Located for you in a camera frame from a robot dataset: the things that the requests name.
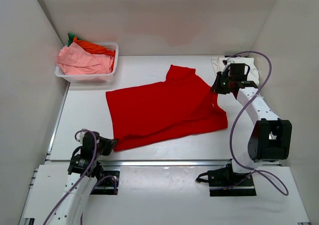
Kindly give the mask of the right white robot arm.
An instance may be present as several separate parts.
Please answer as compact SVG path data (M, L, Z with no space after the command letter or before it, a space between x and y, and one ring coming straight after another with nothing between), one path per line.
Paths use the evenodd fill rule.
M266 104L254 81L248 80L250 66L231 63L217 72L211 91L233 94L242 105L254 126L247 150L238 158L233 157L230 169L223 173L228 185L236 185L241 174L247 174L268 162L286 160L290 152L292 124L281 119Z

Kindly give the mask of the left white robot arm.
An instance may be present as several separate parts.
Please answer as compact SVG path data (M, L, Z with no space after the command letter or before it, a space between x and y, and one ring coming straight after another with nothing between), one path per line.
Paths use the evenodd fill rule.
M81 225L92 193L118 193L119 173L98 161L111 154L117 141L84 129L75 139L80 145L68 165L45 164L34 171L22 225Z

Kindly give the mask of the red t shirt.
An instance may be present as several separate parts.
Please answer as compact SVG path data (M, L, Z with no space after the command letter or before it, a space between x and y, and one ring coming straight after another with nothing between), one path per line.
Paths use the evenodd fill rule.
M228 127L218 95L193 68L171 65L165 81L106 92L116 152Z

